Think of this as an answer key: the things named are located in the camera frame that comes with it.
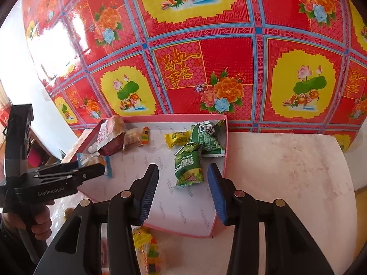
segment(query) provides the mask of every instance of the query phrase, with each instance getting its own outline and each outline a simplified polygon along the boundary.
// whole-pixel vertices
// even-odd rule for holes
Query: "green snack package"
[[[212,120],[191,126],[190,141],[201,145],[203,157],[224,156],[224,148],[217,139],[223,123],[224,120]]]
[[[187,143],[175,154],[175,175],[176,187],[204,182],[199,143]]]

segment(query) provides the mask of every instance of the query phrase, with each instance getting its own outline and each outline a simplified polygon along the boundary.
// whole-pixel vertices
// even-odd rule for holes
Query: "human hand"
[[[45,205],[53,205],[54,203],[54,201],[49,201]],[[26,229],[24,222],[15,213],[3,213],[2,219],[5,227],[14,234],[18,233],[18,229]],[[43,212],[38,214],[34,219],[37,224],[33,225],[31,230],[35,234],[36,239],[40,241],[47,240],[51,236],[50,227],[52,225],[49,208],[45,207]]]

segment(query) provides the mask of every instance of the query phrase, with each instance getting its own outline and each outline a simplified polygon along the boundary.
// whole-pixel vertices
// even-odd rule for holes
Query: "yellow snack package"
[[[191,131],[167,133],[164,135],[164,139],[170,149],[173,146],[183,146],[190,141]]]

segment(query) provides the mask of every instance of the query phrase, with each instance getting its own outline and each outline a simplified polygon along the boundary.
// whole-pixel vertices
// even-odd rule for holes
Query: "red snack package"
[[[97,151],[100,155],[111,156],[124,145],[125,123],[120,116],[112,116],[100,126]]]

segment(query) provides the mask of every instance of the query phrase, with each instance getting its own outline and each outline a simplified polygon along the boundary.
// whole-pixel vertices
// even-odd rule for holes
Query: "white table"
[[[256,199],[273,202],[283,198],[315,239],[335,275],[343,274],[353,260],[357,214],[352,180],[335,138],[231,132],[228,146],[225,176]],[[79,193],[57,202],[65,208],[77,205],[83,197]],[[263,228],[261,225],[259,274],[265,274]],[[164,274],[226,274],[233,230],[217,222],[210,239],[152,230],[166,261]]]

